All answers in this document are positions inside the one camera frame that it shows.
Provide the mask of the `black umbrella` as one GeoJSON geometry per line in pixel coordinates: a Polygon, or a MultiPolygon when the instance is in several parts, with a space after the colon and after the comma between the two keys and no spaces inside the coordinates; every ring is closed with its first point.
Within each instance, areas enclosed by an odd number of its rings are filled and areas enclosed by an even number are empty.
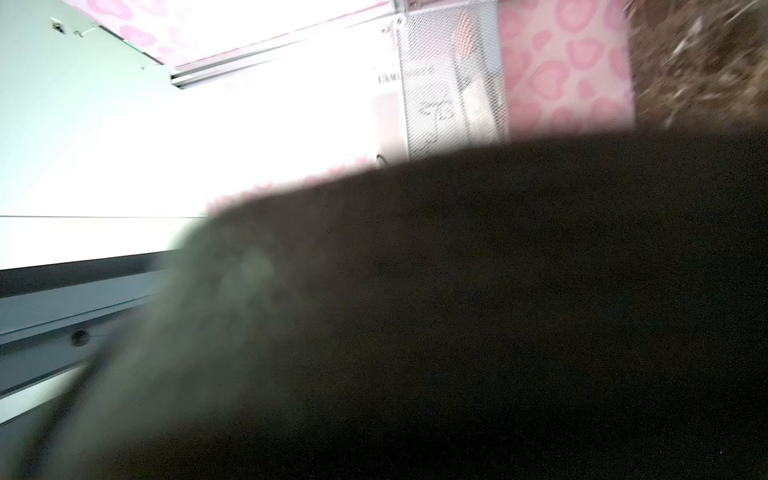
{"type": "Polygon", "coordinates": [[[192,230],[17,479],[763,479],[767,134],[472,148],[192,230]]]}

